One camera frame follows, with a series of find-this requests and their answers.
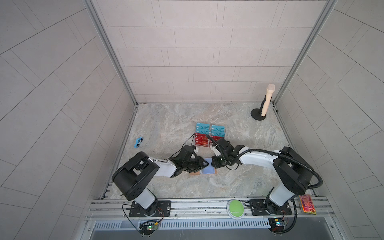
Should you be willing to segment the tan leather card holder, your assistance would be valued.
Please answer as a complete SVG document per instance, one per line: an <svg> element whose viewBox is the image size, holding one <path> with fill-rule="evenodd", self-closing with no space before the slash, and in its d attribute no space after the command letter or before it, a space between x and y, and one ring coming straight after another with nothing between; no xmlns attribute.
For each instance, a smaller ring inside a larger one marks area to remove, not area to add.
<svg viewBox="0 0 384 240"><path fill-rule="evenodd" d="M209 163L209 165L199 172L189 173L190 176L199 176L199 175L215 175L217 174L217 170L212 166L212 158L205 158L205 161Z"/></svg>

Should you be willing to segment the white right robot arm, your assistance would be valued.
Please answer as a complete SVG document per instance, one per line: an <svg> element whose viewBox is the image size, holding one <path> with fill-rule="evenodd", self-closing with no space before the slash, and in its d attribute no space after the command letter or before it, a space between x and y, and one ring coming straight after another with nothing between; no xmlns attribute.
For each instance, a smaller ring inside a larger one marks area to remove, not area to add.
<svg viewBox="0 0 384 240"><path fill-rule="evenodd" d="M269 192L262 204L262 209L270 215L279 215L288 200L323 184L320 175L290 147L284 147L281 151L267 151L242 145L224 147L213 144L210 148L215 153L212 166L216 169L238 164L276 171L280 183Z"/></svg>

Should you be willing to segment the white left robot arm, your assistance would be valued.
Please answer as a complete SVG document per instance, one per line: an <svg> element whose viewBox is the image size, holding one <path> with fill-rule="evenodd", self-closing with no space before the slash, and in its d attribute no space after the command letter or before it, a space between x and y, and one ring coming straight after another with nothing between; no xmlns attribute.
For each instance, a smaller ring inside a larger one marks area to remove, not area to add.
<svg viewBox="0 0 384 240"><path fill-rule="evenodd" d="M154 177L174 178L183 171L197 173L209 163L197 155L195 146L183 146L175 157L159 160L139 152L120 167L112 176L113 183L129 201L135 201L146 216L158 208L157 197L147 188Z"/></svg>

